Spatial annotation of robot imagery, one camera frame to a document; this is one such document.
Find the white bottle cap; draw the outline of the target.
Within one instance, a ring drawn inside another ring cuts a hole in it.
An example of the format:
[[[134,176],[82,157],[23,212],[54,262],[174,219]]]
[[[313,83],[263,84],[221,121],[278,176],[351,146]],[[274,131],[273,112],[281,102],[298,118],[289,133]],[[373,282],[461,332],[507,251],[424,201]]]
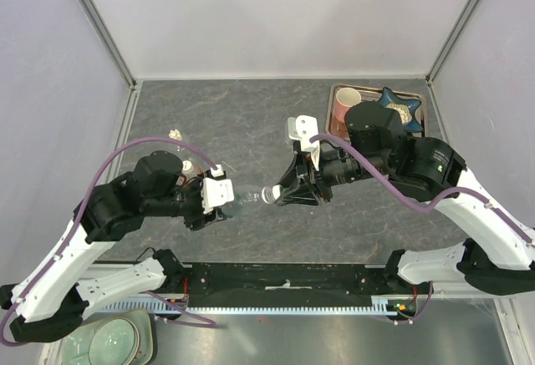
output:
[[[182,172],[184,174],[190,174],[194,170],[194,165],[189,160],[184,160],[182,162]]]
[[[280,198],[282,190],[281,185],[265,186],[262,188],[262,200],[266,204],[274,204]]]

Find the green label water bottle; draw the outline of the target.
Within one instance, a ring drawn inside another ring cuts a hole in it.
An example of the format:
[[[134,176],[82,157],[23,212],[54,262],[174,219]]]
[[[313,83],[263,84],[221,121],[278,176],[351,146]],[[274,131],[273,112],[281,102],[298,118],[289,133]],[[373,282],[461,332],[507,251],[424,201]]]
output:
[[[234,200],[224,205],[222,212],[229,218],[254,215],[267,203],[262,198],[262,188],[243,186],[234,190]]]

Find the cream bottle cap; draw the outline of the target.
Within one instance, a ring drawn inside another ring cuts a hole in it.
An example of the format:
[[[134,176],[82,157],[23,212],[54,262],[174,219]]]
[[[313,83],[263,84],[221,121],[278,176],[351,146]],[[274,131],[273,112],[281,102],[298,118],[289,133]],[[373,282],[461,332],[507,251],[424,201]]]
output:
[[[182,134],[181,132],[178,130],[178,129],[173,129],[169,132],[168,134],[168,137],[170,139],[175,139],[175,140],[179,140],[179,141],[182,141]]]

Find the orange drink bottle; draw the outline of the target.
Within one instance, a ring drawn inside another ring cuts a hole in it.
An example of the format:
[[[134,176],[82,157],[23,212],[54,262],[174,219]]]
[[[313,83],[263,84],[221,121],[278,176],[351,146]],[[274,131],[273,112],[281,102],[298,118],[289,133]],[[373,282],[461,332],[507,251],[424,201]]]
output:
[[[195,165],[192,160],[184,160],[182,162],[182,171],[179,176],[179,185],[184,186],[196,180],[202,180],[204,173],[202,168]]]

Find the clear bottle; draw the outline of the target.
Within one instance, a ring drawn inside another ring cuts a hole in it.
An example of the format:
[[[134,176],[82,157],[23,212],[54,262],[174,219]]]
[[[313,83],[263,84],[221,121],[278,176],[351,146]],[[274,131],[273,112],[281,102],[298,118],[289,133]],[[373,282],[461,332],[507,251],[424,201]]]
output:
[[[179,155],[179,156],[189,156],[191,155],[191,150],[188,148],[189,144],[185,141],[181,141],[177,146],[176,146],[176,153]]]

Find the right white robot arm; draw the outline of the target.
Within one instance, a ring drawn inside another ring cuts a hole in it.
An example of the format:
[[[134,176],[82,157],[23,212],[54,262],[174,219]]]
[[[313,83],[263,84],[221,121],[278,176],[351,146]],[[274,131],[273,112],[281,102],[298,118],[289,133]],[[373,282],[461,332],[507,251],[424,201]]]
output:
[[[293,161],[263,199],[320,205],[336,185],[375,179],[409,209],[439,211],[466,233],[448,248],[393,251],[382,274],[389,291],[446,282],[495,296],[533,291],[533,229],[490,197],[452,147],[407,133],[400,114],[376,102],[351,107],[344,122],[347,139],[319,133],[313,117],[289,119]]]

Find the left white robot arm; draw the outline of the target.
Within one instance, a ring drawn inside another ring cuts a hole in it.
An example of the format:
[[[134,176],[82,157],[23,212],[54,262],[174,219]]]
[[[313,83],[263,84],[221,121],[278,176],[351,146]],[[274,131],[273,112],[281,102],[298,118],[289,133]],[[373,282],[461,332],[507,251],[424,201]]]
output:
[[[187,178],[183,162],[166,151],[138,160],[135,168],[95,186],[75,208],[74,218],[45,259],[25,280],[1,287],[2,328],[17,347],[66,337],[110,303],[145,291],[174,292],[185,270],[170,249],[111,276],[82,281],[84,272],[148,217],[180,217],[198,231],[224,221],[223,206],[235,198],[220,165]]]

